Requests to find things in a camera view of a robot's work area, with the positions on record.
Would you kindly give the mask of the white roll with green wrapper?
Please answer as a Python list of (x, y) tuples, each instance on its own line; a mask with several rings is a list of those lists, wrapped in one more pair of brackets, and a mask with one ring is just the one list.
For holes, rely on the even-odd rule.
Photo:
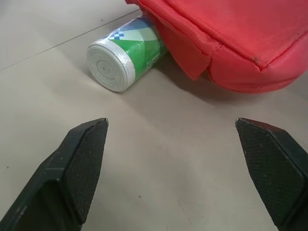
[(154, 24), (140, 15), (90, 44), (87, 64), (103, 87), (123, 92), (166, 53)]

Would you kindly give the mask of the red fabric bag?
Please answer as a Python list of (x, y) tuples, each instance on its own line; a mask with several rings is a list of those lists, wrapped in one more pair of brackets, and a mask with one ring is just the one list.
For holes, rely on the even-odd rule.
[(153, 22), (180, 68), (244, 93), (308, 70), (308, 0), (125, 0)]

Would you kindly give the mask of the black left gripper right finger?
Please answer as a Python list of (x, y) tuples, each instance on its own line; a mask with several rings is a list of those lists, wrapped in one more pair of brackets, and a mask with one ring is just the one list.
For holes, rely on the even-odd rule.
[(254, 186), (279, 231), (308, 231), (308, 153), (285, 130), (238, 118)]

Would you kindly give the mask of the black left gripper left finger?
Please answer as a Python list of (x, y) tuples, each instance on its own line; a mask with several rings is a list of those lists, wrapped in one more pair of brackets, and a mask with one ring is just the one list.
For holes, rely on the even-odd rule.
[(0, 221), (0, 231), (81, 231), (101, 173), (109, 122), (71, 129), (34, 172)]

